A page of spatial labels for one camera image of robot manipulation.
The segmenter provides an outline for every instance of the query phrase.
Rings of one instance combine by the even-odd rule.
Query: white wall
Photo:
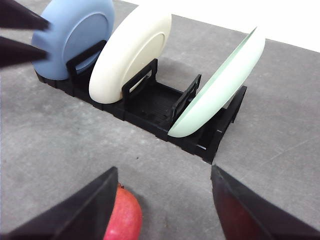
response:
[[[155,0],[125,0],[133,4]],[[320,53],[320,0],[160,0],[175,15]]]

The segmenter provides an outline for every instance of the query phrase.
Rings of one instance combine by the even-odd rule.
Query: plate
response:
[[[170,30],[171,14],[160,4],[145,3],[133,10],[114,31],[94,66],[90,97],[102,104],[121,100],[122,86],[160,56]]]
[[[259,60],[265,41],[263,32],[256,27],[203,86],[168,135],[186,137],[209,121],[244,83]]]
[[[44,78],[65,80],[70,59],[109,39],[115,14],[112,0],[53,0],[41,17],[51,23],[50,29],[35,31],[32,44],[49,52],[50,57],[33,62],[33,67]],[[87,69],[97,55],[76,66],[78,73]]]

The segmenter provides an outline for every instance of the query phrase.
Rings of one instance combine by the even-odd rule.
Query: gray table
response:
[[[19,2],[40,14],[49,1]],[[114,5],[118,26],[135,5]],[[2,35],[30,43],[32,32]],[[157,80],[185,90],[201,73],[202,87],[245,36],[173,16]],[[259,195],[318,230],[319,76],[319,53],[267,40],[215,158]],[[59,203],[111,166],[142,206],[140,239],[224,239],[209,164],[40,83],[31,64],[1,70],[2,231]]]

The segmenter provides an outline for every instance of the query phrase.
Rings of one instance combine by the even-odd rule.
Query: cream plate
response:
[[[111,35],[94,66],[90,97],[102,104],[121,100],[122,86],[159,57],[170,30],[171,14],[161,5],[146,3],[133,10]]]

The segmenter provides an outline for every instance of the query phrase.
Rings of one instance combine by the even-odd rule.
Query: blue plate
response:
[[[33,62],[44,78],[68,78],[66,63],[101,40],[108,40],[114,26],[112,0],[53,0],[43,11],[51,25],[47,31],[35,31],[32,44],[49,52],[47,60]],[[80,73],[97,58],[94,55],[76,66]]]

